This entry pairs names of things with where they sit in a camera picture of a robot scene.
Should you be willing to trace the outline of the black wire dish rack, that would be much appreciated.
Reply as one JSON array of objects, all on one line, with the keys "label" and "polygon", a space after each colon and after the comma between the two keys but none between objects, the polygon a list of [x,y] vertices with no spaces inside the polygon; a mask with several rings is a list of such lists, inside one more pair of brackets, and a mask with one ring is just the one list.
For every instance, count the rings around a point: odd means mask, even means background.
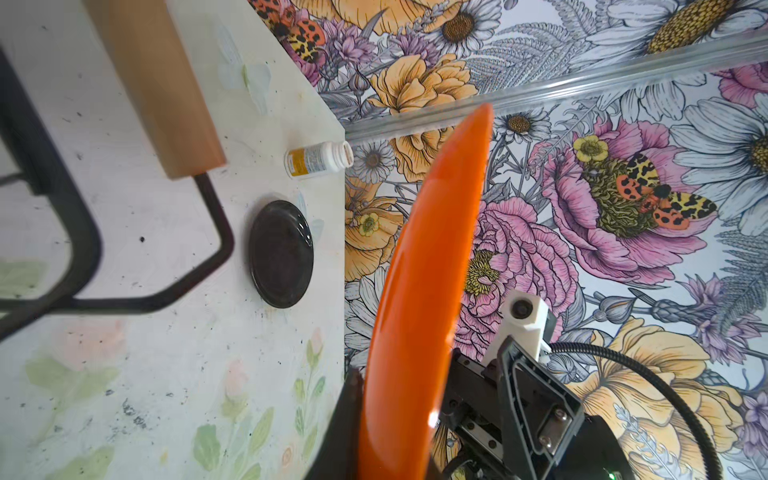
[{"label": "black wire dish rack", "polygon": [[46,147],[60,156],[100,234],[98,245],[84,244],[81,230],[61,224],[49,197],[22,184],[2,189],[5,266],[32,260],[46,267],[37,283],[17,285],[15,298],[45,295],[71,263],[95,267],[73,304],[58,305],[2,346],[105,346],[116,338],[179,350],[224,337],[221,314],[230,310],[235,281],[230,262],[172,303],[144,311],[142,302],[218,254],[219,224],[241,228],[232,169],[213,171],[202,186],[167,178],[82,3],[3,2],[1,48],[46,130]]}]

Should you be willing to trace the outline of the white pill bottle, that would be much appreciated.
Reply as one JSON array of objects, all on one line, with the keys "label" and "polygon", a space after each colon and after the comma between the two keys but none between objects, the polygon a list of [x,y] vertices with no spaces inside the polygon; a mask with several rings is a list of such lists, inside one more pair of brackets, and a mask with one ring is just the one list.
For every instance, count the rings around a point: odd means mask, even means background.
[{"label": "white pill bottle", "polygon": [[296,180],[342,172],[353,163],[353,151],[346,141],[327,141],[290,150],[284,158],[288,176]]}]

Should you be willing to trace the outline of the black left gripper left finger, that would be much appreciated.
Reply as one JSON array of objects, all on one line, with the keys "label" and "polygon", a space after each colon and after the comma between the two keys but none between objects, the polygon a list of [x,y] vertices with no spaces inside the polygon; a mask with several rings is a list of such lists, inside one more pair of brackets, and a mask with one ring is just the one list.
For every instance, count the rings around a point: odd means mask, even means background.
[{"label": "black left gripper left finger", "polygon": [[305,475],[306,480],[357,478],[363,384],[358,369],[351,369],[346,375],[318,454]]}]

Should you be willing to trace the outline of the aluminium right corner post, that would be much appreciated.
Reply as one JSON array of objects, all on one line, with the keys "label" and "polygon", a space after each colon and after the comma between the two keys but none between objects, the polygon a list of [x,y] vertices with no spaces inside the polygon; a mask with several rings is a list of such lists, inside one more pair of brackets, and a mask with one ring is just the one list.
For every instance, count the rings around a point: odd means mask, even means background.
[{"label": "aluminium right corner post", "polygon": [[352,145],[387,140],[456,126],[484,104],[491,105],[497,115],[504,115],[543,107],[569,98],[599,96],[616,90],[660,83],[694,73],[743,66],[766,59],[767,32],[749,31],[720,40],[643,56],[623,64],[532,82],[444,105],[361,120],[345,128],[345,139]]}]

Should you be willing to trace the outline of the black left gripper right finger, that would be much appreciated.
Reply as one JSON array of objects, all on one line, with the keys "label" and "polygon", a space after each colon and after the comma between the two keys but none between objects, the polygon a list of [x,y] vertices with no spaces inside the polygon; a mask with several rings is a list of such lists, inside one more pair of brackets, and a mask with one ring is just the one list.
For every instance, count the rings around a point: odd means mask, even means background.
[{"label": "black left gripper right finger", "polygon": [[439,458],[435,458],[433,455],[429,455],[429,461],[427,465],[427,471],[425,474],[426,480],[444,480],[442,469],[444,465]]}]

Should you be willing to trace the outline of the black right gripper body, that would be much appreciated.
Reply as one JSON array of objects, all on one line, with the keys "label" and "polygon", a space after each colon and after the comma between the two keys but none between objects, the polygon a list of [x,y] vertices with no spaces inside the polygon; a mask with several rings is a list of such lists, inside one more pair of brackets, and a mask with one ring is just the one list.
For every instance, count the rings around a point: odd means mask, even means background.
[{"label": "black right gripper body", "polygon": [[513,338],[488,365],[454,350],[440,423],[458,454],[443,478],[631,479],[634,473],[606,421]]}]

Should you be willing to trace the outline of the orange plate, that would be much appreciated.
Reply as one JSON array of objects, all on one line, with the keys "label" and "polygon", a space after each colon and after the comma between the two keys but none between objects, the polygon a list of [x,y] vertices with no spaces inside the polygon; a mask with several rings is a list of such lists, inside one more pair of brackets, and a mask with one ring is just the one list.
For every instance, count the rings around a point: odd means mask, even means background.
[{"label": "orange plate", "polygon": [[422,479],[439,417],[492,135],[483,104],[440,148],[397,241],[365,369],[360,479]]}]

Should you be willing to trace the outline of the black plate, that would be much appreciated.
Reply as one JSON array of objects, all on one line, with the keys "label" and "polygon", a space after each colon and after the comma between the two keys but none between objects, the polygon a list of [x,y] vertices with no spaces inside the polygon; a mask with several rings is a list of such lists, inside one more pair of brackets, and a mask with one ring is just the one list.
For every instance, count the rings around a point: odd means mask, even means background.
[{"label": "black plate", "polygon": [[247,253],[252,281],[268,305],[287,309],[302,299],[312,278],[314,243],[297,206],[267,203],[252,223]]}]

